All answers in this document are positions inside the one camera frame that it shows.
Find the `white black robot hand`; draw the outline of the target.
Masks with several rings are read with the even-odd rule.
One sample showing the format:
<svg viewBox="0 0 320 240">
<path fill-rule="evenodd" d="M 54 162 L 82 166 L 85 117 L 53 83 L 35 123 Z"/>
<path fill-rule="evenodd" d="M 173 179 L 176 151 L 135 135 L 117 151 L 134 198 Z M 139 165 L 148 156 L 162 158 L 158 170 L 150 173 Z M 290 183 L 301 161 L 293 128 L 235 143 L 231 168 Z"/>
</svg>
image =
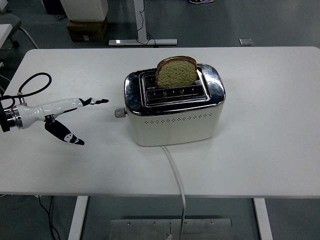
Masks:
<svg viewBox="0 0 320 240">
<path fill-rule="evenodd" d="M 105 98 L 69 98 L 35 107 L 17 105 L 12 112 L 19 129 L 29 128 L 33 123 L 42 121 L 44 122 L 45 130 L 57 139 L 66 143 L 83 146 L 85 142 L 76 137 L 65 125 L 56 120 L 56 117 L 81 107 L 108 102 L 109 100 Z"/>
</svg>

